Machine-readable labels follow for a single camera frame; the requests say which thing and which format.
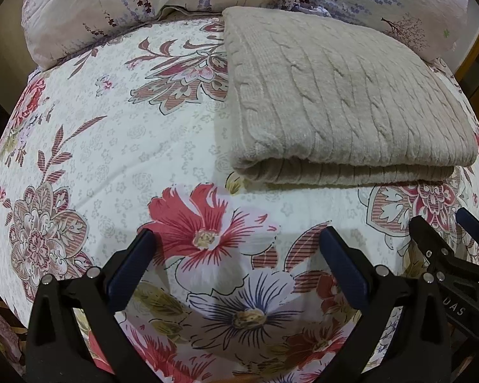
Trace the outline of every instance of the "wall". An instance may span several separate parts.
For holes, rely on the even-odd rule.
[[[467,23],[464,30],[463,36],[456,41],[456,48],[442,56],[453,73],[456,73],[463,63],[479,34],[479,6],[475,0],[468,0]]]
[[[0,6],[0,104],[9,113],[36,68],[21,28],[22,4],[23,0],[4,0]]]

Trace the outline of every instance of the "beige knit blanket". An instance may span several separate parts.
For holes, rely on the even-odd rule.
[[[409,48],[297,12],[224,11],[232,167],[272,183],[438,181],[473,164],[461,104]]]

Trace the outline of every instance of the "folded blanket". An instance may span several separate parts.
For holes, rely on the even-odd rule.
[[[233,168],[272,183],[443,180],[477,149],[461,104],[376,30],[264,8],[224,11]]]

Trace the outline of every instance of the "bedsheet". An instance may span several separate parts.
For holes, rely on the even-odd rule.
[[[103,266],[149,228],[162,250],[116,317],[164,381],[306,383],[359,317],[317,251],[320,229],[333,225],[373,265],[416,276],[424,260],[407,226],[419,214],[456,255],[479,263],[478,245],[455,223],[461,206],[479,219],[479,156],[434,185],[243,180],[228,160],[223,30],[221,18],[173,17],[28,84],[0,141],[0,295],[27,324],[43,275]],[[460,100],[479,147],[452,74],[430,68]],[[85,316],[77,319],[95,362],[109,368]]]

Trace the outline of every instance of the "blue flower print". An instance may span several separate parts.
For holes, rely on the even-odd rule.
[[[192,336],[194,348],[221,347],[243,354],[271,341],[301,312],[285,302],[293,288],[290,274],[262,268],[251,271],[243,286],[229,295],[216,291],[211,295],[190,294],[189,305],[196,311],[188,318],[188,325],[197,332]]]

